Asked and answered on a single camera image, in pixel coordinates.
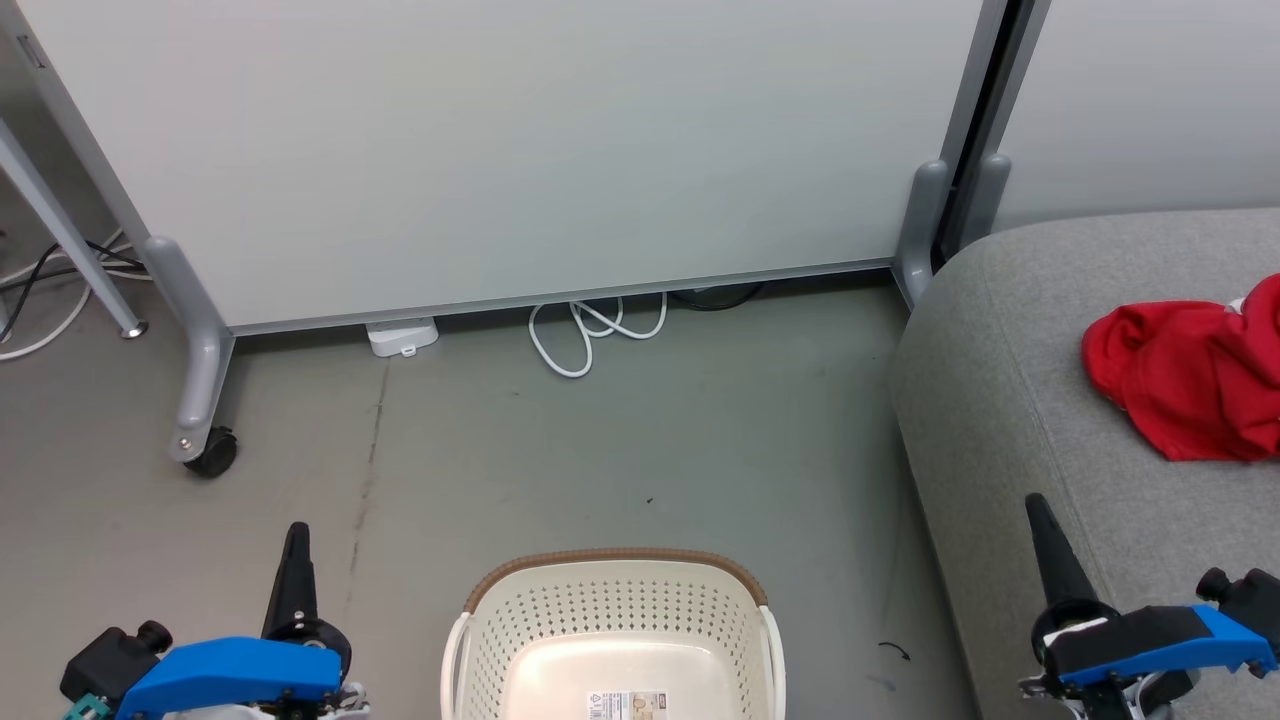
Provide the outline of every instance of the laundry basket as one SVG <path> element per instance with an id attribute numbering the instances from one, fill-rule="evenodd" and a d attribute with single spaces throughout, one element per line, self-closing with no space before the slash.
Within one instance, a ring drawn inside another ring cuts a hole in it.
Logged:
<path id="1" fill-rule="evenodd" d="M 513 560 L 471 592 L 443 720 L 783 720 L 782 641 L 741 565 L 654 548 Z"/>

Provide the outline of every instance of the product label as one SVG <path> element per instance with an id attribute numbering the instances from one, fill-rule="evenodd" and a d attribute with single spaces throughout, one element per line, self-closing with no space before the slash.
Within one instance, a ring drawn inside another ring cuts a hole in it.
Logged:
<path id="1" fill-rule="evenodd" d="M 590 693 L 586 720 L 667 720 L 667 693 Z"/>

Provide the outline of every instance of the wire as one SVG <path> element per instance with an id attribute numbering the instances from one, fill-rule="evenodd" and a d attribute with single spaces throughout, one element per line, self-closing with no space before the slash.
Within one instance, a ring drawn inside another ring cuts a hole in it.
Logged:
<path id="1" fill-rule="evenodd" d="M 124 263 L 102 263 L 102 266 L 104 268 L 123 268 L 125 265 L 124 265 Z M 115 272 L 115 270 L 110 270 L 110 269 L 106 273 L 109 275 L 115 275 L 118 278 L 124 278 L 124 279 L 129 279 L 129 281 L 150 281 L 151 279 L 151 275 L 140 275 L 140 274 L 136 274 L 136 273 L 120 273 L 120 272 Z M 77 270 L 76 268 L 61 268 L 59 270 L 49 270 L 47 273 L 45 273 L 45 274 L 40 275 L 38 278 L 36 278 L 36 282 L 47 281 L 47 279 L 51 279 L 51 278 L 59 278 L 59 277 L 63 277 L 63 275 L 77 275 L 77 274 L 79 274 L 79 270 Z M 10 281 L 10 282 L 6 282 L 4 284 L 0 284 L 0 292 L 5 292 L 5 291 L 9 291 L 9 290 L 14 290 L 14 288 L 22 287 L 26 282 L 27 282 L 27 279 L 22 278 L 22 279 Z"/>
<path id="2" fill-rule="evenodd" d="M 742 305 L 748 300 L 751 300 L 753 297 L 755 297 L 756 295 L 759 295 L 762 290 L 764 290 L 764 283 L 755 283 L 754 286 L 751 286 L 751 290 L 746 291 L 746 293 L 744 293 L 737 300 L 733 300 L 733 301 L 730 301 L 730 302 L 723 302 L 723 304 L 717 304 L 717 305 L 704 304 L 704 302 L 699 302 L 696 300 L 690 300 L 689 297 L 685 297 L 684 293 L 675 292 L 675 291 L 672 291 L 671 296 L 675 297 L 676 300 L 684 302 L 690 310 L 699 310 L 701 313 L 718 313 L 721 310 L 732 310 L 733 307 L 737 307 L 739 305 Z"/>
<path id="3" fill-rule="evenodd" d="M 106 238 L 106 242 L 104 242 L 102 245 L 96 245 L 96 243 L 92 243 L 92 242 L 90 242 L 88 245 L 90 245 L 90 247 L 92 247 L 92 249 L 95 249 L 95 250 L 99 251 L 99 260 L 102 260 L 105 258 L 118 258 L 119 259 L 116 261 L 102 263 L 102 265 L 106 266 L 106 268 L 123 268 L 123 266 L 145 268 L 145 265 L 142 265 L 137 260 L 133 260 L 131 258 L 124 258 L 124 256 L 116 254 L 115 251 L 110 250 L 111 245 L 114 245 L 115 241 L 119 240 L 122 234 L 124 234 L 123 231 L 120 228 L 116 228 L 116 231 L 114 233 L 111 233 L 111 236 L 109 238 Z M 124 243 L 120 247 L 118 247 L 116 250 L 128 250 L 129 247 L 132 247 L 131 243 Z M 31 293 L 31 288 L 37 282 L 40 282 L 42 279 L 47 279 L 47 278 L 52 278 L 52 277 L 58 277 L 58 275 L 65 275 L 65 274 L 70 274 L 70 273 L 78 272 L 74 268 L 67 268 L 67 269 L 61 269 L 61 270 L 54 270 L 54 272 L 50 272 L 50 273 L 45 273 L 44 275 L 40 274 L 40 269 L 45 266 L 45 263 L 47 263 L 50 260 L 56 260 L 59 258 L 67 258 L 67 254 L 59 251 L 58 249 L 59 249 L 59 246 L 56 243 L 52 245 L 52 246 L 50 246 L 47 250 L 45 250 L 45 254 L 40 256 L 40 260 L 37 260 L 37 261 L 32 263 L 31 265 L 23 268 L 22 270 L 18 270 L 17 273 L 13 273 L 10 275 L 0 278 L 0 290 L 9 290 L 10 287 L 18 287 L 19 284 L 22 286 L 22 295 L 18 297 L 18 304 L 14 306 L 13 313 L 9 315 L 9 322 L 5 323 L 4 331 L 0 332 L 0 342 L 4 342 L 5 340 L 9 338 L 9 333 L 13 331 L 14 323 L 18 322 L 18 314 L 22 311 L 23 305 L 26 305 L 27 296 Z M 136 281 L 150 281 L 151 279 L 150 275 L 138 275 L 138 274 L 133 274 L 133 273 L 120 273 L 120 272 L 110 270 L 110 269 L 108 270 L 108 274 L 111 274 L 111 275 L 115 275 L 115 277 L 120 277 L 120 278 L 136 279 Z M 23 277 L 23 275 L 26 275 L 24 279 L 14 282 L 17 278 Z M 67 318 L 61 322 L 61 324 L 59 324 L 56 328 L 54 328 L 54 331 L 51 333 L 49 333 L 44 338 L 41 338 L 41 340 L 38 340 L 38 341 L 28 345 L 27 347 L 23 347 L 20 350 L 15 350 L 13 352 L 0 354 L 0 361 L 17 360 L 18 357 L 23 357 L 26 355 L 31 355 L 32 352 L 35 352 L 35 351 L 45 347 L 50 342 L 54 342 L 60 334 L 63 334 L 63 332 L 67 331 L 67 328 L 70 327 L 70 324 L 73 322 L 76 322 L 76 318 L 79 316 L 81 310 L 83 310 L 84 305 L 88 302 L 88 296 L 91 293 L 92 293 L 92 290 L 90 288 L 88 283 L 84 283 L 84 291 L 81 292 L 79 301 L 76 302 L 76 306 L 72 307 L 72 311 L 67 315 Z"/>
<path id="4" fill-rule="evenodd" d="M 13 324 L 18 322 L 18 314 L 22 313 L 22 306 L 27 304 L 27 296 L 31 295 L 31 288 L 36 284 L 36 275 L 40 273 L 40 269 L 45 266 L 45 263 L 49 261 L 49 256 L 56 250 L 58 243 L 50 245 L 49 250 L 45 250 L 45 254 L 40 256 L 40 260 L 36 260 L 36 269 L 32 270 L 31 275 L 27 277 L 27 281 L 22 283 L 22 295 L 18 296 L 18 304 L 13 306 L 13 313 L 9 314 L 9 322 L 5 323 L 4 329 L 0 331 L 0 337 L 9 337 L 9 331 L 12 331 Z"/>
<path id="5" fill-rule="evenodd" d="M 147 266 L 143 265 L 141 261 L 134 260 L 133 258 L 125 258 L 124 255 L 120 255 L 119 252 L 113 252 L 113 251 L 102 247 L 101 245 L 99 245 L 96 242 L 84 241 L 84 245 L 92 247 L 93 250 L 97 250 L 99 252 L 101 252 L 102 255 L 106 255 L 108 258 L 114 258 L 114 259 L 119 260 L 120 263 L 124 263 L 125 265 L 132 265 L 132 266 L 134 266 L 134 268 L 137 268 L 140 270 L 146 270 L 147 269 Z"/>
<path id="6" fill-rule="evenodd" d="M 543 360 L 547 363 L 547 365 L 552 370 L 556 370 L 557 374 L 563 375 L 566 378 L 581 378 L 582 375 L 588 374 L 591 370 L 591 361 L 593 361 L 591 338 L 593 337 L 608 337 L 608 336 L 613 334 L 614 332 L 617 332 L 618 334 L 627 336 L 631 340 L 649 340 L 650 337 L 658 334 L 658 331 L 662 329 L 663 323 L 667 322 L 667 293 L 666 292 L 662 293 L 662 310 L 658 311 L 658 323 L 653 327 L 652 331 L 649 331 L 646 333 L 639 333 L 639 332 L 635 332 L 635 331 L 631 331 L 631 329 L 627 329 L 627 328 L 622 327 L 622 324 L 621 324 L 622 323 L 622 299 L 617 297 L 614 300 L 618 304 L 618 311 L 617 311 L 617 314 L 614 315 L 614 318 L 612 320 L 608 319 L 608 318 L 605 318 L 604 315 L 596 313 L 594 307 L 591 307 L 590 305 L 588 305 L 585 302 L 572 301 L 572 302 L 568 304 L 568 311 L 573 316 L 573 323 L 577 324 L 577 332 L 579 332 L 579 334 L 582 336 L 582 345 L 586 346 L 586 364 L 582 365 L 582 369 L 580 369 L 580 370 L 566 370 L 564 368 L 561 368 L 559 365 L 557 365 L 556 361 L 552 360 L 552 356 L 547 354 L 547 348 L 543 347 L 541 341 L 538 340 L 538 331 L 534 328 L 534 320 L 538 318 L 538 311 L 543 309 L 543 305 L 535 305 L 534 310 L 531 313 L 529 313 L 529 340 L 534 341 L 534 347 L 538 348 L 538 354 L 543 356 Z M 600 323 L 604 323 L 604 329 L 603 331 L 593 331 L 591 328 L 588 328 L 586 323 L 582 322 L 582 310 L 586 310 L 593 318 L 595 318 Z"/>
<path id="7" fill-rule="evenodd" d="M 91 293 L 90 293 L 88 283 L 84 283 L 84 291 L 81 292 L 79 302 L 76 304 L 76 307 L 72 307 L 70 314 L 67 315 L 67 318 L 63 320 L 63 323 L 60 325 L 58 325 L 56 328 L 54 328 L 54 332 L 46 334 L 44 337 L 44 340 L 36 341 L 36 342 L 28 345 L 27 347 L 23 347 L 22 350 L 14 350 L 13 352 L 0 354 L 0 363 L 3 363 L 5 360 L 17 360 L 17 359 L 19 359 L 19 357 L 22 357 L 24 355 L 31 355 L 32 352 L 40 350 L 41 347 L 45 347 L 46 345 L 49 345 L 50 342 L 54 342 L 55 340 L 58 340 L 58 336 L 63 334 L 63 332 L 67 328 L 69 328 L 72 323 L 76 322 L 76 318 L 79 316 L 81 310 L 84 309 L 84 304 L 88 302 L 88 296 L 90 295 Z M 13 320 L 13 318 L 17 318 L 17 316 L 18 316 L 18 314 L 14 313 L 13 316 L 10 316 L 9 319 Z"/>

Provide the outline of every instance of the concrete floor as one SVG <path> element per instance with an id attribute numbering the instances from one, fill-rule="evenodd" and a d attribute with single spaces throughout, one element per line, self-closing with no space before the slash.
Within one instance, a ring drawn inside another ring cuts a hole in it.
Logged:
<path id="1" fill-rule="evenodd" d="M 105 236 L 110 214 L 40 111 L 8 110 L 86 234 Z M 0 213 L 9 272 L 47 237 L 6 186 Z M 42 284 L 0 351 L 79 292 Z M 164 454 L 182 333 L 150 286 L 120 284 L 151 322 L 142 338 L 119 340 L 91 301 L 50 347 L 0 364 L 8 716 L 64 712 L 64 664 L 109 625 L 255 634 L 292 520 L 311 524 L 321 614 L 351 638 L 379 717 L 436 716 L 445 634 L 488 570 L 625 544 L 756 574 L 791 717 L 974 716 L 886 392 L 906 315 L 884 278 L 673 310 L 654 340 L 598 341 L 582 380 L 541 364 L 522 311 L 445 318 L 412 359 L 374 357 L 358 328 L 248 338 L 220 407 L 241 457 L 212 482 Z M 648 327 L 653 305 L 628 323 Z M 566 319 L 547 313 L 545 338 L 572 365 Z"/>

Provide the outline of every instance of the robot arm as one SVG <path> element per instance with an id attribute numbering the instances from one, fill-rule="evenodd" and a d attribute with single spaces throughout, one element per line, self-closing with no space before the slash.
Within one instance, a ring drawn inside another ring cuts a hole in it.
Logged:
<path id="1" fill-rule="evenodd" d="M 1121 615 L 1098 601 L 1043 496 L 1027 497 L 1036 560 L 1048 609 L 1032 632 L 1044 673 L 1021 682 L 1024 697 L 1051 698 L 1079 720 L 1172 716 L 1202 667 L 1280 669 L 1280 580 L 1251 570 L 1230 582 L 1213 568 L 1196 593 L 1217 602 L 1144 607 Z"/>
<path id="2" fill-rule="evenodd" d="M 148 620 L 131 637 L 110 628 L 63 674 L 74 702 L 64 720 L 367 720 L 358 684 L 343 684 L 351 643 L 316 611 L 310 530 L 294 523 L 284 542 L 261 638 L 219 638 L 174 648 Z"/>

